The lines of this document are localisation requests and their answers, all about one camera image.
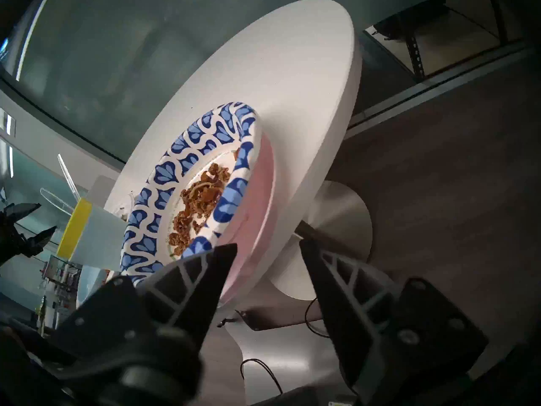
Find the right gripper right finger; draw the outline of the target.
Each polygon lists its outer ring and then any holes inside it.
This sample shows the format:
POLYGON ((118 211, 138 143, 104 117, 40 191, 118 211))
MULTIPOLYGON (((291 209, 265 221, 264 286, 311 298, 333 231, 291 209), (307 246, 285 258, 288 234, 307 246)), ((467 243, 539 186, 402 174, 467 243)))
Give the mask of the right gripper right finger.
POLYGON ((313 239, 300 251, 343 378, 361 404, 404 404, 460 380, 488 345, 429 281, 403 285, 313 239))

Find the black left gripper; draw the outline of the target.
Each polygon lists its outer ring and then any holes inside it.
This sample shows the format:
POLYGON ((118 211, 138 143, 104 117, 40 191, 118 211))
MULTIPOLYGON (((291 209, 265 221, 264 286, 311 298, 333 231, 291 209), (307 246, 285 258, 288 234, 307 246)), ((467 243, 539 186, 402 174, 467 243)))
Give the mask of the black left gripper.
POLYGON ((19 234, 14 224, 29 214, 38 210, 40 203, 9 204, 2 210, 1 217, 1 266, 8 260, 17 256, 37 256, 43 252, 45 246, 50 243, 57 227, 45 229, 32 237, 19 234))

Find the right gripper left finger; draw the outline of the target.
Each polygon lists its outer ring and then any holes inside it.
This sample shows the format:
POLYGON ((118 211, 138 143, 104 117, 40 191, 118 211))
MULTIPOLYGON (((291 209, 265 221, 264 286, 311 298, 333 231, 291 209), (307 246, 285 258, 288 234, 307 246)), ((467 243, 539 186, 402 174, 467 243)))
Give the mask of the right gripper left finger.
POLYGON ((220 245, 137 285, 128 276, 107 282, 51 335, 51 345, 69 357, 58 367, 171 368, 178 357, 198 367, 237 252, 235 243, 220 245))

